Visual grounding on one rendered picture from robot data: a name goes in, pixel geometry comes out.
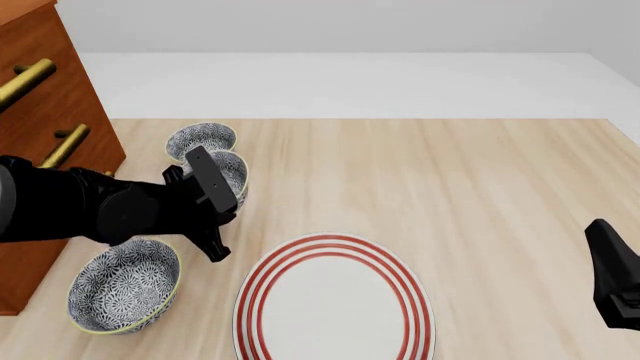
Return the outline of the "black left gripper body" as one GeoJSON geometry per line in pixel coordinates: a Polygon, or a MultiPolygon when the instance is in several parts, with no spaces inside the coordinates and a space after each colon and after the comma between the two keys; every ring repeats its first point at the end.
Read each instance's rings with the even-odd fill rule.
{"type": "Polygon", "coordinates": [[[182,167],[172,165],[162,176],[180,233],[211,262],[224,260],[231,251],[222,242],[220,227],[236,217],[236,196],[218,167],[211,165],[186,174],[182,167]]]}

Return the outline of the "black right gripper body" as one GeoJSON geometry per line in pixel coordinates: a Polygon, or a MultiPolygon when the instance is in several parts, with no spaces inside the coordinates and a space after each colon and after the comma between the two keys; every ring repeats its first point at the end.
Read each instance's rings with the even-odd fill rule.
{"type": "Polygon", "coordinates": [[[609,329],[640,331],[640,292],[610,294],[594,303],[609,329]]]}

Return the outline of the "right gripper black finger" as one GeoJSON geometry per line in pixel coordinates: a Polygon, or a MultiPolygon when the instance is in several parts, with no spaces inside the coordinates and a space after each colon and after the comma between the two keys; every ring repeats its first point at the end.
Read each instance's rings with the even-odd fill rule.
{"type": "Polygon", "coordinates": [[[640,256],[602,218],[584,230],[594,271],[594,299],[640,287],[640,256]]]}

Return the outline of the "black white patterned bowl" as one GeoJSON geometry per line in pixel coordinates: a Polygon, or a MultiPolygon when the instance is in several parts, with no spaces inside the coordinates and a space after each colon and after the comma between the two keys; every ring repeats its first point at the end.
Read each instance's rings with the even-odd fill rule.
{"type": "Polygon", "coordinates": [[[94,257],[67,295],[69,319],[92,335],[128,335],[157,321],[181,279],[178,253],[164,242],[134,237],[94,257]]]}
{"type": "Polygon", "coordinates": [[[207,151],[234,151],[237,134],[233,128],[217,122],[201,122],[175,131],[167,140],[165,150],[174,161],[185,161],[185,155],[198,146],[207,151]]]}
{"type": "Polygon", "coordinates": [[[236,196],[240,210],[244,205],[249,191],[249,167],[244,158],[236,152],[216,150],[209,152],[222,176],[236,196]]]}

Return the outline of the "white plate with red rings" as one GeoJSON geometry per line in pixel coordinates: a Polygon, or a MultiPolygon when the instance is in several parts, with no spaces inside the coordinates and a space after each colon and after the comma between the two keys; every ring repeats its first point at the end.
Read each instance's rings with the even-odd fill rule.
{"type": "Polygon", "coordinates": [[[238,290],[237,360],[434,360],[424,287],[382,245],[312,233],[265,254],[238,290]]]}

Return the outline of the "wooden cabinet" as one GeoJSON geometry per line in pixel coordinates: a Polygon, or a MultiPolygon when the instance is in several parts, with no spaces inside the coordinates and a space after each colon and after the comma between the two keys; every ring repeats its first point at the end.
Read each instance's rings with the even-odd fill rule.
{"type": "MultiPolygon", "coordinates": [[[[57,0],[0,0],[0,86],[16,65],[50,59],[56,72],[0,113],[0,156],[34,167],[78,124],[90,134],[58,169],[116,172],[126,155],[56,10],[57,0]]],[[[16,316],[45,278],[68,239],[0,243],[0,316],[16,316]]]]}

